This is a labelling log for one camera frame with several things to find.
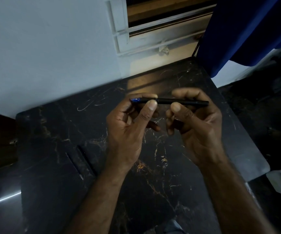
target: black pen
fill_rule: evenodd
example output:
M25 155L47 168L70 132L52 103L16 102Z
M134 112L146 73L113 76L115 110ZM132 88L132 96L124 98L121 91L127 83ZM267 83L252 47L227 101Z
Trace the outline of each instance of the black pen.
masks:
M171 104L178 102L182 105L206 107L209 106L209 101L200 101L200 100L187 100L187 99L177 99L177 98L133 98L131 102L133 104L145 104L149 100L156 100L158 104Z

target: dark floor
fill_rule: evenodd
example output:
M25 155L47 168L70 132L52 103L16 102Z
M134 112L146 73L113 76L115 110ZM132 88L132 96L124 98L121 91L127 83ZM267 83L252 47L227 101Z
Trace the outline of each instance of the dark floor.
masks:
M219 90L238 116L263 156L270 164L271 170L281 169L281 91L271 93L261 99L247 97L239 93L239 86L248 86L248 80L221 87ZM247 88L248 95L254 94L257 87ZM272 224L281 232L281 194L277 193L266 175L249 182L260 206Z

